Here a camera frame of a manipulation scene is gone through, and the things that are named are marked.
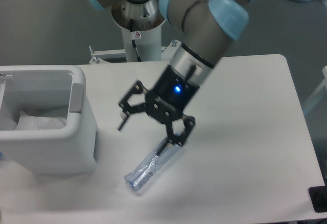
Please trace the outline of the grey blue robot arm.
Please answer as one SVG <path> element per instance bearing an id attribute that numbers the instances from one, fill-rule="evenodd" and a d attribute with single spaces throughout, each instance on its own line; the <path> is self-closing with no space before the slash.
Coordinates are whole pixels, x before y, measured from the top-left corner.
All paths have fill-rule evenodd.
<path id="1" fill-rule="evenodd" d="M 157 0 L 156 9 L 145 17 L 121 8 L 132 32 L 161 16 L 185 36 L 151 89 L 136 81 L 119 101 L 124 121 L 132 114 L 146 113 L 166 127 L 167 135 L 156 155 L 161 155 L 168 145 L 185 144 L 195 119 L 183 111 L 230 45 L 240 38 L 249 21 L 243 5 L 252 1 Z"/>

